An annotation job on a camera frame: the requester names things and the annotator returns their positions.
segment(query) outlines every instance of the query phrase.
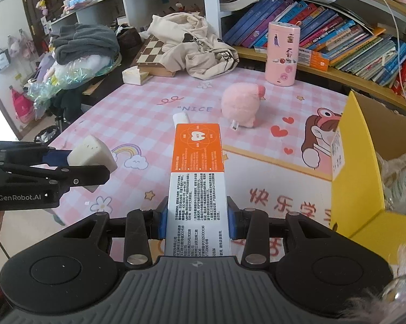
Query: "cartoon girl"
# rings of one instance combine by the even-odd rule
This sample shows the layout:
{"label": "cartoon girl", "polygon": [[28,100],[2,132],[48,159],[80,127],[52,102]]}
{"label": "cartoon girl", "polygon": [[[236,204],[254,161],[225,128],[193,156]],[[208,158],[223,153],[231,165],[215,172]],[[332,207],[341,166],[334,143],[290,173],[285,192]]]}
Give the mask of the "cartoon girl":
{"label": "cartoon girl", "polygon": [[327,108],[319,108],[317,113],[318,115],[312,115],[306,120],[302,159],[308,167],[330,174],[332,172],[330,144],[341,115]]}

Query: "white cable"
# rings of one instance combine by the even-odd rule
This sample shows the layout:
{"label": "white cable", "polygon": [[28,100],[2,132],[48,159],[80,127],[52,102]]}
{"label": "white cable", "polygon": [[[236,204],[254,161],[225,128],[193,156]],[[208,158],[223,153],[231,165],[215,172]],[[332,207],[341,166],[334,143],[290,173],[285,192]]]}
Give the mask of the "white cable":
{"label": "white cable", "polygon": [[396,38],[398,39],[398,51],[397,51],[397,54],[398,54],[398,74],[399,74],[399,82],[401,83],[402,93],[404,94],[404,98],[405,98],[405,101],[406,101],[406,92],[405,92],[404,84],[403,84],[404,82],[402,81],[402,77],[401,77],[401,66],[402,66],[402,64],[401,64],[401,56],[400,56],[401,42],[400,42],[400,37],[399,37],[398,24],[396,23],[396,20],[395,20],[394,15],[393,15],[393,11],[392,11],[392,9],[390,8],[389,4],[387,3],[386,0],[383,0],[383,1],[384,1],[384,3],[386,4],[387,8],[389,9],[389,12],[390,12],[390,14],[391,14],[391,16],[392,16],[392,18],[393,18],[394,26],[395,26],[395,28],[396,28]]}

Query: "gray blanket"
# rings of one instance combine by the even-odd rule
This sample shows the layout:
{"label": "gray blanket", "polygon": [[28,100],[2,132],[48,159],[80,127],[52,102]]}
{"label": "gray blanket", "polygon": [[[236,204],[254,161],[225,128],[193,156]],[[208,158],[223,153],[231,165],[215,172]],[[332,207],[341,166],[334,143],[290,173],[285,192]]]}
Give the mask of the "gray blanket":
{"label": "gray blanket", "polygon": [[112,59],[119,52],[116,34],[104,25],[64,25],[59,38],[53,41],[56,61],[66,65],[80,57],[108,56]]}

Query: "rainbow print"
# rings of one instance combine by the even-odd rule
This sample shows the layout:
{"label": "rainbow print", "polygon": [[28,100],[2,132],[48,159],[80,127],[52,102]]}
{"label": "rainbow print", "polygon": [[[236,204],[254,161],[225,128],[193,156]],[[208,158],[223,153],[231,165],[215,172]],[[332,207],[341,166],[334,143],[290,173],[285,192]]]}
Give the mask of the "rainbow print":
{"label": "rainbow print", "polygon": [[136,154],[138,154],[139,156],[142,155],[141,148],[139,148],[137,145],[134,145],[134,144],[123,144],[118,147],[115,147],[111,151],[114,152],[115,154],[119,154],[121,152],[129,152],[130,157],[133,157]]}

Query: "pink plush toy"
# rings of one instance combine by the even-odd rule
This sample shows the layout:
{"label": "pink plush toy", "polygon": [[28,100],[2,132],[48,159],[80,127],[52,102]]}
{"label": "pink plush toy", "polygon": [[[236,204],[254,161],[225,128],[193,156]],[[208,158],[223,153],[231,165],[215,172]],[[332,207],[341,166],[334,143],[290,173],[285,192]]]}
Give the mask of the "pink plush toy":
{"label": "pink plush toy", "polygon": [[266,93],[262,85],[235,83],[225,89],[221,100],[222,114],[228,120],[235,120],[241,126],[252,128],[255,114],[260,107],[260,98]]}

